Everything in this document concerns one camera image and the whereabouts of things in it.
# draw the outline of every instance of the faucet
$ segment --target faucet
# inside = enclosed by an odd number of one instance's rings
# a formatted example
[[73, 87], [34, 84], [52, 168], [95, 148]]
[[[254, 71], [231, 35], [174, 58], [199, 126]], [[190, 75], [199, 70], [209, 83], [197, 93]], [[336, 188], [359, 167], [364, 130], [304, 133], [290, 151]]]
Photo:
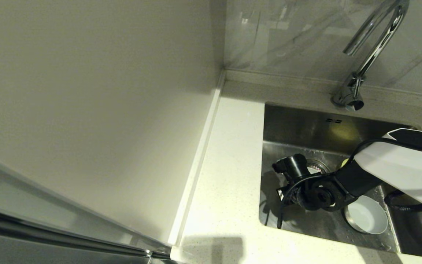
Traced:
[[364, 62], [358, 70], [352, 72], [343, 83], [338, 92], [333, 95], [332, 103], [338, 107], [345, 107], [349, 111], [357, 111], [364, 106], [364, 102], [359, 93], [359, 88], [365, 81], [365, 74], [370, 66], [379, 57], [380, 52], [385, 48], [392, 36], [397, 32], [398, 27], [405, 18], [408, 10], [409, 0], [386, 0], [377, 7], [365, 20], [358, 32], [353, 36], [343, 52], [348, 56], [353, 56], [364, 44], [373, 30], [382, 20], [394, 10], [393, 16]]

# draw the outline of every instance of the white countertop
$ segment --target white countertop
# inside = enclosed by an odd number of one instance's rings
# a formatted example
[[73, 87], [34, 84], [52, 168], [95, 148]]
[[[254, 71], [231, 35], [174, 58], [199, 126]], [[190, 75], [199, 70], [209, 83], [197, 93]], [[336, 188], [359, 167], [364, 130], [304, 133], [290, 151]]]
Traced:
[[[274, 102], [268, 96], [277, 97], [277, 92], [270, 91], [274, 87], [264, 87], [266, 95], [259, 99], [233, 96], [236, 90], [251, 88], [255, 85], [246, 82], [228, 81], [225, 85], [181, 244], [173, 247], [172, 259], [187, 264], [422, 263], [422, 257], [366, 249], [260, 223], [264, 102]], [[300, 91], [285, 90], [285, 94], [297, 92]], [[296, 99], [300, 98], [283, 96], [276, 100], [297, 105], [292, 102]], [[330, 102], [320, 100], [312, 109], [328, 111], [328, 107], [333, 111]], [[363, 115], [373, 117], [379, 113], [368, 109]], [[417, 118], [422, 118], [422, 113], [416, 115], [411, 122], [420, 124], [421, 120]], [[401, 121], [395, 115], [388, 119]]]

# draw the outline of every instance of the white wall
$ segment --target white wall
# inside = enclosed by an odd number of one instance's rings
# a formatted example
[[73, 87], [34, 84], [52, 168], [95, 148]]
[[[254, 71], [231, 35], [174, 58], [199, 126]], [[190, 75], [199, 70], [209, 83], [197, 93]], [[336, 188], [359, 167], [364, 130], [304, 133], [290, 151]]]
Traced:
[[[226, 67], [344, 81], [357, 70], [390, 20], [354, 57], [342, 51], [384, 0], [229, 0]], [[366, 74], [366, 85], [422, 94], [422, 1]]]
[[224, 0], [0, 1], [0, 163], [166, 241], [222, 67]]

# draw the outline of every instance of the faucet spout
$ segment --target faucet spout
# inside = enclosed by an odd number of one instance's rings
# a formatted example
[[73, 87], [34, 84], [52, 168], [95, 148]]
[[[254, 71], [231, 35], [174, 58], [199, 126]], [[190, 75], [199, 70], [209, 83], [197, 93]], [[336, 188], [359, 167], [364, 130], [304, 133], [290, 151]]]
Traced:
[[365, 20], [358, 32], [353, 36], [343, 52], [348, 56], [353, 56], [366, 42], [373, 30], [393, 11], [392, 18], [374, 45], [369, 55], [365, 58], [358, 70], [351, 73], [343, 86], [332, 97], [332, 102], [338, 107], [346, 107], [348, 110], [359, 110], [364, 103], [360, 98], [359, 88], [365, 80], [367, 70], [372, 66], [380, 52], [385, 48], [392, 36], [397, 32], [401, 22], [405, 18], [409, 7], [409, 0], [385, 0], [374, 12]]

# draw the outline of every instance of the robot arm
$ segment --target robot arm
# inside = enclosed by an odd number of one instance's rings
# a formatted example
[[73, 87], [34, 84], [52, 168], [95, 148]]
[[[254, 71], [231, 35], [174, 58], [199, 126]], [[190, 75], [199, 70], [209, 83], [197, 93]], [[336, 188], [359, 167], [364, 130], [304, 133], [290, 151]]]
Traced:
[[332, 173], [310, 174], [301, 154], [278, 160], [273, 169], [289, 183], [280, 190], [285, 194], [282, 207], [296, 203], [333, 212], [382, 182], [422, 202], [422, 131], [402, 128], [362, 142], [347, 164]]

